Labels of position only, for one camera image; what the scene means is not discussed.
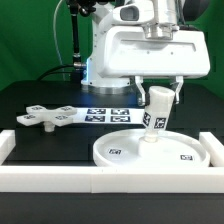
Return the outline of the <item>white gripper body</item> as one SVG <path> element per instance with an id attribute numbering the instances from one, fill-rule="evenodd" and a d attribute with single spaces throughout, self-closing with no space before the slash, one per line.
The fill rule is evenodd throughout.
<path id="1" fill-rule="evenodd" d="M 171 40 L 146 39 L 141 27 L 115 26 L 99 40 L 96 70 L 101 77 L 196 78 L 210 70 L 200 31 L 180 30 Z"/>

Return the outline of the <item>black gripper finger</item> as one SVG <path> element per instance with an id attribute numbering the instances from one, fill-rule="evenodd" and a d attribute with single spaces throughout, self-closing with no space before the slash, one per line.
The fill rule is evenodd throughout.
<path id="1" fill-rule="evenodd" d="M 178 104 L 180 102 L 180 91 L 182 89 L 184 83 L 184 79 L 182 76 L 176 76 L 171 80 L 171 88 L 175 92 L 175 103 Z"/>
<path id="2" fill-rule="evenodd" d="M 141 76 L 135 76 L 135 85 L 138 90 L 138 105 L 144 106 L 146 103 L 145 90 L 142 86 L 143 78 Z"/>

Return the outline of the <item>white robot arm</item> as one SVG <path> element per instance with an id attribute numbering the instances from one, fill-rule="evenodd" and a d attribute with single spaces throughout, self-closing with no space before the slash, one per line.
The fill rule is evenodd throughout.
<path id="1" fill-rule="evenodd" d="M 138 104 L 148 103 L 145 78 L 165 78 L 179 92 L 186 78 L 208 74 L 204 34 L 187 25 L 209 0 L 122 0 L 96 4 L 92 16 L 93 50 L 82 86 L 116 94 L 135 85 Z"/>

